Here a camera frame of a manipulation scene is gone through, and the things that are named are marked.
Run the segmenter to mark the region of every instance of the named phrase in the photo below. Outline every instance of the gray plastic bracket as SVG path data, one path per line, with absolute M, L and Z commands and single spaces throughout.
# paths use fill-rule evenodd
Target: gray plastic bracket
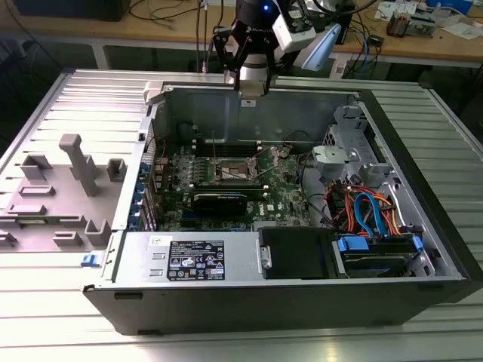
M 109 238 L 111 237 L 111 227 L 109 226 L 107 220 L 104 220 L 100 229 L 97 230 L 94 222 L 89 220 L 87 226 L 85 227 L 84 234 L 92 245 L 98 247 L 106 246 L 109 242 Z
M 45 177 L 42 173 L 42 170 L 51 168 L 51 164 L 48 163 L 47 158 L 44 155 L 28 155 L 20 165 L 20 169 L 23 171 L 23 174 L 25 174 L 25 177 L 31 183 L 45 182 Z
M 122 158 L 111 158 L 106 166 L 109 179 L 114 183 L 124 181 L 127 169 L 126 163 Z
M 97 172 L 97 167 L 94 163 L 94 160 L 92 159 L 92 156 L 91 155 L 85 155 L 84 159 L 85 159 L 85 163 L 88 167 L 88 170 L 91 172 L 92 177 L 95 179 L 97 177 L 98 172 Z M 74 179 L 79 181 L 77 170 L 74 167 L 70 168 L 70 172 L 74 176 Z
M 78 232 L 55 232 L 52 240 L 58 247 L 80 247 L 82 245 Z
M 84 154 L 81 150 L 82 139 L 78 134 L 64 134 L 59 141 L 59 147 L 70 158 L 75 175 L 79 178 L 85 194 L 94 197 L 98 188 L 91 173 L 91 169 L 85 161 Z
M 0 232 L 0 247 L 14 247 L 17 239 L 10 232 Z

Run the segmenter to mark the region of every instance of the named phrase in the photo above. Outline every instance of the black cable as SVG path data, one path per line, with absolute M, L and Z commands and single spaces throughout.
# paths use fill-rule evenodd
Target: black cable
M 381 52 L 381 50 L 383 48 L 382 46 L 380 46 L 379 48 L 377 48 L 376 46 L 374 46 L 374 47 L 376 48 L 376 56 L 374 57 L 375 58 L 375 62 L 374 62 L 374 65 L 372 66 L 371 74 L 369 75 L 369 79 L 372 79 L 372 76 L 374 75 L 374 70 L 376 70 L 376 67 L 377 67 L 377 60 L 378 60 L 379 54 L 380 54 L 380 52 Z
M 349 0 L 342 0 L 342 2 L 337 6 L 336 11 L 333 12 L 330 16 L 327 17 L 328 23 L 332 23 L 333 21 L 337 21 L 337 18 L 340 16 L 342 9 L 344 8 L 344 6 L 346 6 L 348 1 Z
M 225 9 L 224 0 L 221 0 L 220 6 L 221 6 L 220 17 L 218 18 L 217 25 L 213 28 L 213 32 L 215 31 L 215 29 L 220 28 L 220 24 L 223 21 L 223 15 L 224 15 L 224 9 Z M 208 56 L 206 59 L 206 72 L 210 72 L 210 57 L 211 57 L 211 52 L 213 51 L 213 46 L 214 46 L 213 41 L 210 41 L 210 45 L 208 45 Z
M 316 194 L 311 194 L 311 195 L 307 196 L 307 198 L 313 198 L 314 196 L 324 196 L 324 195 L 325 194 L 316 193 Z
M 207 27 L 208 27 L 208 8 L 207 5 L 205 5 L 205 41 L 203 44 L 203 65 L 205 66 L 205 69 L 203 69 L 206 72 L 206 41 L 207 41 Z
M 22 23 L 15 17 L 14 12 L 10 8 L 10 5 L 8 4 L 7 0 L 4 0 L 5 6 L 7 7 L 7 11 L 10 14 L 11 18 L 17 23 L 17 25 L 44 51 L 44 53 L 51 58 L 52 62 L 59 68 L 62 69 L 63 67 L 60 65 L 59 62 L 55 60 L 54 57 L 51 56 L 51 54 L 45 50 L 45 48 L 38 42 L 38 40 L 32 35 L 32 33 L 26 29 L 25 26 L 22 25 Z
M 10 50 L 4 46 L 3 43 L 0 42 L 0 47 L 2 47 L 2 49 L 5 51 L 5 53 L 8 54 L 8 56 L 12 59 L 12 61 L 7 61 L 5 60 L 1 65 L 0 65 L 0 71 L 4 71 L 6 72 L 6 70 L 8 68 L 10 68 L 11 66 L 16 66 L 19 73 L 22 74 L 22 75 L 29 75 L 29 76 L 32 76 L 34 75 L 35 77 L 37 77 L 39 80 L 42 80 L 44 81 L 46 84 L 49 84 L 49 85 L 52 85 L 52 83 L 54 83 L 53 81 L 50 81 L 44 77 L 42 77 L 41 75 L 39 75 L 38 73 L 36 72 L 26 72 L 22 69 L 22 67 L 20 66 L 19 62 L 21 60 L 23 60 L 23 58 L 21 57 L 17 57 L 14 53 L 10 52 Z
M 478 70 L 476 71 L 476 74 L 472 77 L 472 80 L 478 84 L 478 76 L 480 75 L 481 71 L 483 70 L 483 62 L 481 62 L 481 65 L 480 67 L 478 68 Z
M 175 9 L 175 8 L 178 8 L 179 6 L 181 6 L 182 4 L 184 4 L 185 2 L 187 2 L 188 0 L 177 0 L 179 1 L 178 4 L 176 5 L 172 5 L 172 6 L 161 6 L 160 8 L 156 8 L 156 9 L 153 9 L 151 11 L 151 15 L 153 15 L 154 17 L 156 17 L 156 15 L 154 13 L 160 11 L 160 10 L 166 10 L 166 9 Z
M 329 224 L 332 223 L 332 220 L 329 219 L 329 217 L 327 215 L 325 215 L 324 213 L 322 213 L 321 210 L 319 210 L 312 202 L 310 202 L 309 198 L 307 197 L 306 193 L 305 193 L 305 190 L 303 189 L 303 174 L 305 173 L 305 169 L 307 167 L 307 161 L 309 160 L 310 156 L 313 157 L 313 154 L 311 152 L 309 152 L 307 154 L 307 157 L 305 158 L 305 162 L 303 163 L 303 167 L 302 167 L 302 171 L 300 172 L 300 193 L 302 194 L 303 198 L 306 200 L 307 204 L 314 210 L 316 211 L 320 216 L 322 216 L 322 218 L 328 222 Z
M 371 31 L 369 30 L 369 28 L 363 24 L 362 22 L 362 18 L 361 18 L 361 15 L 360 14 L 357 14 L 358 18 L 360 21 L 357 21 L 357 20 L 351 20 L 351 23 L 355 23 L 355 24 L 358 24 L 362 27 L 362 30 L 359 30 L 357 28 L 351 28 L 349 27 L 349 30 L 351 31 L 360 31 L 362 32 L 362 35 L 365 37 L 366 41 L 369 42 L 369 38 L 371 37 Z M 372 62 L 374 62 L 375 60 L 377 61 L 378 57 L 379 57 L 379 54 L 377 53 L 377 47 L 376 48 L 376 56 L 373 57 L 372 60 L 369 60 L 365 65 L 368 65 Z M 361 68 L 364 66 L 364 64 L 361 64 L 358 68 L 356 68 L 357 66 L 357 62 L 359 61 L 362 53 L 364 51 L 364 48 L 361 49 L 361 51 L 359 52 L 357 58 L 355 59 L 355 62 L 352 64 L 352 66 L 347 66 L 347 68 L 349 69 L 349 71 L 345 74 L 344 78 L 348 77 L 350 73 L 352 73 L 352 77 L 354 77 L 354 75 L 359 71 L 361 70 Z
M 196 72 L 199 72 L 199 15 L 200 7 L 196 11 Z
M 351 14 L 357 14 L 359 11 L 362 11 L 364 9 L 367 9 L 369 8 L 372 4 L 374 4 L 377 0 L 370 0 L 367 4 L 364 4 L 362 6 L 359 6 L 357 8 L 355 8 L 354 10 L 349 10 L 349 11 L 341 11 L 339 13 L 339 16 L 342 16 L 342 15 L 351 15 Z M 322 5 L 320 5 L 318 3 L 318 0 L 314 0 L 314 4 L 315 6 L 322 12 L 322 13 L 325 13 L 325 14 L 335 14 L 337 11 L 330 11 L 324 7 L 322 7 Z
M 283 140 L 281 141 L 282 143 L 286 144 L 287 143 L 287 138 L 291 135 L 291 134 L 294 134 L 294 133 L 301 133 L 303 134 L 305 137 L 307 137 L 309 140 L 312 141 L 312 143 L 315 143 L 315 140 L 312 138 L 312 136 L 310 136 L 306 131 L 304 130 L 291 130 L 290 132 L 288 132 L 285 137 L 283 138 Z
M 139 15 L 136 15 L 134 12 L 133 12 L 133 9 L 139 5 L 140 3 L 142 2 L 145 2 L 146 0 L 138 0 L 137 2 L 135 2 L 134 4 L 132 4 L 129 9 L 128 9 L 128 13 L 132 16 L 132 17 L 135 17 L 136 19 L 140 19 L 140 20 L 166 20 L 166 19 L 171 19 L 173 17 L 179 17 L 180 15 L 183 15 L 183 14 L 186 14 L 186 13 L 189 13 L 191 11 L 195 11 L 197 10 L 198 8 L 191 8 L 191 9 L 188 9 L 188 10 L 185 10 L 185 11 L 181 11 L 180 13 L 177 13 L 177 14 L 173 14 L 173 15 L 168 15 L 166 17 L 141 17 Z

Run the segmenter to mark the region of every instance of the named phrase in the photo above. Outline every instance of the warning label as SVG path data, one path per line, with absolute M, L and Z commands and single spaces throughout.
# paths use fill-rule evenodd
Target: warning label
M 223 241 L 172 241 L 169 249 L 170 281 L 222 281 L 225 279 Z

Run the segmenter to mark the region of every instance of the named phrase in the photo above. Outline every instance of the workbench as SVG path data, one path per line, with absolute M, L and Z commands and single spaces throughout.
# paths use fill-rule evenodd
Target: workbench
M 178 4 L 175 0 L 151 0 L 153 8 Z M 386 35 L 387 22 L 374 19 L 375 7 L 362 11 L 363 23 L 372 34 L 385 38 L 379 62 L 410 63 L 434 66 L 478 67 L 483 62 L 483 37 L 465 40 L 437 29 L 432 38 L 410 37 L 394 38 Z M 195 7 L 195 1 L 189 0 L 173 9 L 160 11 L 158 14 L 168 16 Z M 148 17 L 145 4 L 135 7 L 134 13 Z M 232 22 L 235 8 L 226 6 L 222 25 Z M 483 17 L 483 10 L 473 8 L 470 16 Z M 196 11 L 190 11 L 174 18 L 175 29 L 169 29 L 148 20 L 140 20 L 126 14 L 117 23 L 98 20 L 63 19 L 46 17 L 21 17 L 19 21 L 39 41 L 58 41 L 64 43 L 89 44 L 92 47 L 99 69 L 109 69 L 109 60 L 104 52 L 106 46 L 125 46 L 142 48 L 196 49 L 195 20 Z M 220 16 L 220 7 L 210 6 L 208 11 L 208 37 Z M 200 48 L 202 49 L 203 21 L 200 21 Z M 14 41 L 29 40 L 29 36 L 19 28 L 0 2 L 0 38 Z M 361 45 L 354 32 L 349 32 L 344 44 L 336 45 L 331 57 L 335 58 L 331 77 L 340 78 L 348 61 L 355 59 L 361 52 Z

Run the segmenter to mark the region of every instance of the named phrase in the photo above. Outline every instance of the electronic device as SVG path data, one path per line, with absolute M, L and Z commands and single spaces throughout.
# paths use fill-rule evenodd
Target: electronic device
M 436 8 L 440 4 L 443 8 L 453 8 L 464 15 L 468 14 L 472 6 L 471 0 L 427 0 L 426 5 L 431 8 Z
M 25 16 L 120 21 L 131 0 L 13 0 L 13 3 Z
M 105 250 L 82 260 L 100 267 L 82 292 L 120 333 L 395 325 L 481 287 L 440 183 L 429 186 L 399 136 L 409 130 L 381 107 L 428 97 L 419 86 L 280 77 L 240 99 L 222 75 L 146 72 L 134 75 L 152 79 L 144 104 L 141 92 L 66 102 L 85 79 L 87 92 L 106 78 L 132 86 L 96 75 L 63 75 L 32 136 L 2 159 L 2 177 L 17 176 L 5 181 L 0 251 Z M 112 142 L 113 118 L 129 143 Z

